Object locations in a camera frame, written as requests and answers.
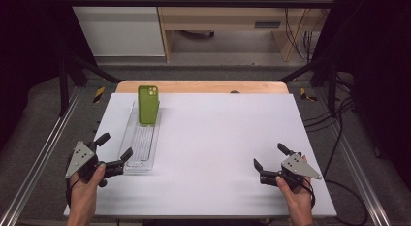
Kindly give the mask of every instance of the green phone case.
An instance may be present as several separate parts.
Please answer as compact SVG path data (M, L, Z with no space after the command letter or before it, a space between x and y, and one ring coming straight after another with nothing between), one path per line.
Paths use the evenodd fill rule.
M157 119L159 101L158 87L139 86L139 122L141 125L154 125Z

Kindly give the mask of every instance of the dark fabric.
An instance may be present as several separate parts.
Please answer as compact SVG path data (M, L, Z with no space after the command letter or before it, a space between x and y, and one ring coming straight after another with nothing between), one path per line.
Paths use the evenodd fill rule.
M56 28L55 33L79 57L96 65L73 9L40 5L50 16L49 26ZM47 25L36 21L36 14L27 10L21 0L0 0L0 147L13 133L30 88L58 77L57 45L45 36L43 29Z
M391 158L409 188L410 6L410 0L365 0L333 59L337 71L354 76L353 95L364 123L376 147ZM324 52L342 17L330 14L330 28L322 32L317 55Z

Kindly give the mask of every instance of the person's left hand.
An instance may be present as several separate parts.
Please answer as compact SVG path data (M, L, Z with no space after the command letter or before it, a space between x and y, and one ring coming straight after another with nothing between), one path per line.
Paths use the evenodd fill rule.
M72 188L72 199L70 215L67 225L89 225L94 213L96 212L97 186L103 179L106 164L101 164L94 172L91 180L86 183L83 179L79 180L77 173L70 178Z

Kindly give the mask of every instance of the gray floor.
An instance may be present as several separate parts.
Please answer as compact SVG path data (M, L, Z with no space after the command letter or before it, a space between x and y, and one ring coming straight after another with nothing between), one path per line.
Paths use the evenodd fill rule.
M259 80L272 81L284 77L303 65L297 55L290 63L281 61L278 50L270 33L220 32L213 38L204 35L178 33L174 43L174 53L170 63L151 57L134 59L100 59L101 68L116 77L126 80ZM62 212L65 208L64 173L67 156L78 140L91 141L98 128L110 93L115 84L87 73L90 78L86 88L81 90L79 102L69 119L65 131L51 154L42 175L28 199L19 218L22 220L52 221L57 225L65 221ZM325 112L319 101L303 100L300 89L303 87L308 96L317 92L310 87L310 73L288 83L295 95L301 118L316 117ZM99 103L92 103L98 87L106 88ZM337 97L344 99L348 94L338 89ZM5 212L13 200L26 175L34 164L48 134L57 120L59 111L58 81L53 79L39 84L29 93L29 104L25 109L18 127L6 146L0 151L0 212ZM373 144L366 134L362 122L355 111L343 115L344 135L369 179L378 199L392 225L411 225L411 195L396 174L391 161L376 158ZM308 137L320 167L324 171L330 157L335 136L331 127L309 132ZM348 166L337 151L327 178L343 183L354 192L359 192ZM340 218L359 223L363 210L357 200L348 192L329 185L332 200ZM325 225L343 225L333 218L318 219ZM97 222L115 223L114 219L96 219ZM120 225L136 223L121 220ZM272 225L288 225L286 219L277 219ZM367 225L373 225L369 218Z

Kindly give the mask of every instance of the white table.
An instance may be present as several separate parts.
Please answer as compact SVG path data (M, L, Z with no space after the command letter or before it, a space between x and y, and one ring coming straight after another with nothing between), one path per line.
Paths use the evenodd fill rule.
M137 95L114 93L96 138L100 160L118 159ZM279 171L282 143L320 171L291 94L160 94L160 135L153 170L109 178L98 189L96 215L115 218L266 218L288 215L280 191L262 185L256 158ZM314 216L335 216L323 180L313 179Z

